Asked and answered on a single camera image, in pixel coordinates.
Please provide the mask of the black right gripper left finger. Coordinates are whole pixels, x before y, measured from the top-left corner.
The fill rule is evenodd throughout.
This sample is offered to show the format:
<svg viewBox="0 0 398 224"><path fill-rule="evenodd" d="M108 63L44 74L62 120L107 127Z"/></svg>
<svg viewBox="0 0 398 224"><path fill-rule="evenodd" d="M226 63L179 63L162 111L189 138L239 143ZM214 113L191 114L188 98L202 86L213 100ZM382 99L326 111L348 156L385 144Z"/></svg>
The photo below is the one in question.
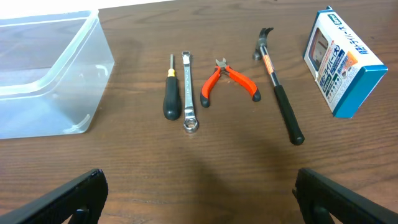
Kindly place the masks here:
<svg viewBox="0 0 398 224"><path fill-rule="evenodd" d="M104 172L93 169L2 215L1 223L98 223L107 196Z"/></svg>

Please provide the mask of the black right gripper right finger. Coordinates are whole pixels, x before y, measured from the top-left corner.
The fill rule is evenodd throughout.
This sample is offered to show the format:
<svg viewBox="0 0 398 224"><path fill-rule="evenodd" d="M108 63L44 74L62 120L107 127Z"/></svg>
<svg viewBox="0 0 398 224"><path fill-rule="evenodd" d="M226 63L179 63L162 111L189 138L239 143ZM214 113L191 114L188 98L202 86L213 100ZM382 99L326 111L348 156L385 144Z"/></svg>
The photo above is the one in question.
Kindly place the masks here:
<svg viewBox="0 0 398 224"><path fill-rule="evenodd" d="M298 170L292 190L305 223L397 223L397 213L314 170Z"/></svg>

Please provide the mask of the small black claw hammer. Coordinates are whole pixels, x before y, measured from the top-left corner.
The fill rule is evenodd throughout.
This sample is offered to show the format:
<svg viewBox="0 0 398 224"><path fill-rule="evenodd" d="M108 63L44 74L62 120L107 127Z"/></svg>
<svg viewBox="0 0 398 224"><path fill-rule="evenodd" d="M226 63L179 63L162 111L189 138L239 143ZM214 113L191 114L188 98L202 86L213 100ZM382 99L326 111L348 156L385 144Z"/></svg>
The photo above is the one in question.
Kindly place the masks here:
<svg viewBox="0 0 398 224"><path fill-rule="evenodd" d="M274 94L284 119L290 142L296 146L299 146L304 142L305 137L299 127L285 90L277 78L275 68L267 50L267 36L273 29L273 27L261 29L252 57L254 60L262 60L264 62L265 68L270 75L272 84L274 86Z"/></svg>

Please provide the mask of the blue white screwdriver box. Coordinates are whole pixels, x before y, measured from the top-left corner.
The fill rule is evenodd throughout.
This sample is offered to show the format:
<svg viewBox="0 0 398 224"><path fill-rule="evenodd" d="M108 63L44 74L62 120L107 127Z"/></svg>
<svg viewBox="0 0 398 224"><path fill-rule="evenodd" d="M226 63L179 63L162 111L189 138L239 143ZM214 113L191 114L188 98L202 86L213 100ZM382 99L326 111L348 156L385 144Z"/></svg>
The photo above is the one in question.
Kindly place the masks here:
<svg viewBox="0 0 398 224"><path fill-rule="evenodd" d="M352 118L388 71L330 6L317 12L303 59L336 118Z"/></svg>

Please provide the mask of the silver ring wrench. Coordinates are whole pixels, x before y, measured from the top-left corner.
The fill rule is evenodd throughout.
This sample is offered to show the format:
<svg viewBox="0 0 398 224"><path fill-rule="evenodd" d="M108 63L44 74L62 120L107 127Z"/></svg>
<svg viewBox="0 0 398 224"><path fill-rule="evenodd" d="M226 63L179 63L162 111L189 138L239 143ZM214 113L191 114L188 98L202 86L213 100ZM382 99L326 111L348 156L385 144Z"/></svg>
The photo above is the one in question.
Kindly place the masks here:
<svg viewBox="0 0 398 224"><path fill-rule="evenodd" d="M185 90L185 120L183 127L188 133L194 133L198 129L198 121L195 116L195 110L193 105L193 93L192 93L192 76L191 76L191 63L190 63L190 52L182 52L182 60L184 66L184 90Z"/></svg>

